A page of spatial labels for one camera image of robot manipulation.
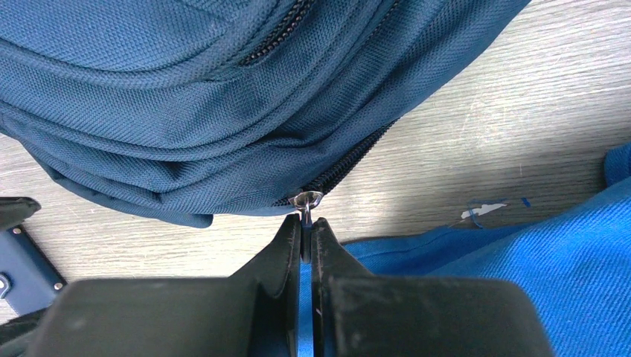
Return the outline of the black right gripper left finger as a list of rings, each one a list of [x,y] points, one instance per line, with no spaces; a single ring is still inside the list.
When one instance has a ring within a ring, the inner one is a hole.
[[[45,313],[29,356],[295,356],[300,219],[229,277],[81,280]]]

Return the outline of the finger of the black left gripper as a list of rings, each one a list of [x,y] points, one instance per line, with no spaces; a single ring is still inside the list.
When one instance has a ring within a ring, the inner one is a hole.
[[[1,197],[1,230],[18,225],[41,208],[41,204],[30,197]]]

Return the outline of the navy blue backpack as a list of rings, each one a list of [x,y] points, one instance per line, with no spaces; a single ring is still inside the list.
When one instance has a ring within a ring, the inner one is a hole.
[[[207,228],[330,192],[525,1],[3,1],[1,132],[66,190]]]

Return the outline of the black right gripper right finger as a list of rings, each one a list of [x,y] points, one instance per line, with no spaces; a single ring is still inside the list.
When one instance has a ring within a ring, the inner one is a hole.
[[[322,218],[310,244],[315,356],[553,355],[514,283],[372,274]]]

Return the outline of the small blue wallet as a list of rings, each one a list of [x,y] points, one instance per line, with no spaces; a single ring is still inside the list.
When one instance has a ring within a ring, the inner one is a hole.
[[[1,299],[17,315],[47,308],[65,286],[23,226],[1,232]]]

